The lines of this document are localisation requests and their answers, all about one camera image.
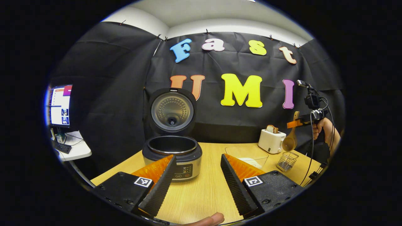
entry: computer screen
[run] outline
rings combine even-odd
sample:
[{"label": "computer screen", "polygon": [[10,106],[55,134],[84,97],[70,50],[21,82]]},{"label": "computer screen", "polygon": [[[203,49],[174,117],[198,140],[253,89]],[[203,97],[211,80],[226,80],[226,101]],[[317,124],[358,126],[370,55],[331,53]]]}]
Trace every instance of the computer screen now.
[{"label": "computer screen", "polygon": [[70,128],[70,96],[72,84],[49,88],[47,98],[48,125]]}]

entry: yellow letter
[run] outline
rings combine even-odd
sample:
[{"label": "yellow letter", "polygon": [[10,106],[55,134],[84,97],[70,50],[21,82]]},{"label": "yellow letter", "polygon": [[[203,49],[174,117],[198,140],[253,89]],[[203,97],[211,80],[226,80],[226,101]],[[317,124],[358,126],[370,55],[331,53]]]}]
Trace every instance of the yellow letter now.
[{"label": "yellow letter", "polygon": [[250,51],[254,54],[265,55],[267,50],[264,48],[264,43],[256,40],[250,40],[248,44],[251,46]]},{"label": "yellow letter", "polygon": [[223,74],[222,79],[225,80],[225,96],[221,101],[223,106],[233,106],[233,94],[237,103],[242,106],[246,96],[246,106],[248,107],[262,107],[263,103],[260,101],[260,83],[263,80],[260,76],[250,75],[246,83],[242,86],[235,74]]}]

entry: wooden spatula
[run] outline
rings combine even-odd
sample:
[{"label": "wooden spatula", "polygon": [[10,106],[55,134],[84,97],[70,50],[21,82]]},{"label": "wooden spatula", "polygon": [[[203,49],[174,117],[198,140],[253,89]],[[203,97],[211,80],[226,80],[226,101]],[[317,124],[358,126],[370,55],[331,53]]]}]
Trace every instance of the wooden spatula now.
[{"label": "wooden spatula", "polygon": [[[295,111],[295,114],[293,116],[293,121],[295,121],[299,117],[299,113],[300,113],[299,111]],[[293,127],[292,130],[290,131],[289,135],[287,135],[287,137],[285,137],[285,139],[283,140],[282,148],[286,152],[294,150],[297,146],[295,129],[296,129],[296,127]]]}]

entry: black fabric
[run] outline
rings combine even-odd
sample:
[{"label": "black fabric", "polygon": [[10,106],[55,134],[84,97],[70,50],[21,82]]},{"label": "black fabric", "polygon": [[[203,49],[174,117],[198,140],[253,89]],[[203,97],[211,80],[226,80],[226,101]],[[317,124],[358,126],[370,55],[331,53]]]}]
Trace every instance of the black fabric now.
[{"label": "black fabric", "polygon": [[73,84],[71,131],[92,151],[77,161],[88,178],[142,149],[143,89],[160,39],[130,25],[102,22],[81,37],[51,75],[51,84]]},{"label": "black fabric", "polygon": [[[176,56],[170,48],[180,41],[191,39],[190,56],[179,63],[175,63]],[[206,51],[201,47],[205,40],[218,38],[224,41],[223,51]],[[267,54],[255,55],[249,50],[248,42],[257,40],[264,43]],[[289,63],[280,47],[286,46],[293,52],[295,65]],[[168,39],[160,44],[156,54],[151,59],[150,70],[147,75],[145,96],[150,96],[159,88],[170,87],[170,77],[185,75],[183,88],[192,90],[192,75],[205,76],[202,81],[200,97],[197,100],[197,118],[194,130],[190,136],[199,142],[218,143],[249,143],[258,142],[261,129],[268,124],[275,125],[280,131],[288,134],[286,123],[293,120],[294,111],[300,115],[308,114],[311,110],[304,103],[307,94],[305,88],[299,87],[296,80],[301,79],[318,90],[322,96],[330,101],[330,107],[337,129],[343,129],[345,119],[345,103],[339,91],[343,84],[337,71],[332,71],[334,64],[317,43],[311,41],[302,48],[278,40],[271,40],[259,35],[214,32],[210,34],[199,33],[184,35]],[[222,106],[220,101],[224,98],[225,81],[222,74],[236,74],[244,85],[250,75],[258,75],[263,80],[260,84],[261,108],[247,107],[244,103],[239,106]],[[284,109],[285,87],[283,79],[294,81],[293,103],[294,109]],[[146,125],[146,138],[153,136]],[[311,139],[311,128],[296,129],[297,139],[301,144]]]},{"label": "black fabric", "polygon": [[[186,38],[192,40],[190,56],[175,63],[170,48]],[[203,50],[202,45],[210,38],[223,40],[225,50]],[[267,54],[252,54],[250,40],[263,42]],[[297,64],[285,59],[279,50],[282,46],[293,52]],[[250,75],[260,76],[263,106],[252,108],[237,102],[222,106],[225,81],[221,76],[225,73],[236,74],[242,84]],[[295,48],[259,35],[217,32],[161,41],[130,25],[102,22],[75,43],[51,77],[52,84],[73,84],[70,130],[80,130],[92,150],[92,156],[77,161],[79,167],[91,170],[83,172],[95,177],[140,151],[145,140],[155,135],[144,123],[149,117],[150,95],[170,87],[174,75],[185,75],[183,88],[192,91],[190,77],[196,74],[204,75],[205,80],[189,136],[199,142],[258,142],[261,129],[268,124],[288,134],[286,123],[293,120],[294,111],[300,115],[310,112],[304,103],[307,90],[296,85],[298,79],[310,83],[329,100],[337,129],[344,127],[343,84],[334,64],[314,40]],[[282,106],[283,79],[295,82],[294,109]],[[311,140],[311,128],[298,127],[296,136],[299,147]]]}]

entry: pink letter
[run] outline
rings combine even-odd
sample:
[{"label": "pink letter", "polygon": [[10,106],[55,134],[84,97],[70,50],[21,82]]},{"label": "pink letter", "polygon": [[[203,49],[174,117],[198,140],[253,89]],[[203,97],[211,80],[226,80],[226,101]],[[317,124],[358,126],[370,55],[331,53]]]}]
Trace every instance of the pink letter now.
[{"label": "pink letter", "polygon": [[283,84],[285,85],[285,102],[283,103],[284,109],[293,109],[293,86],[295,83],[292,80],[284,79]]}]

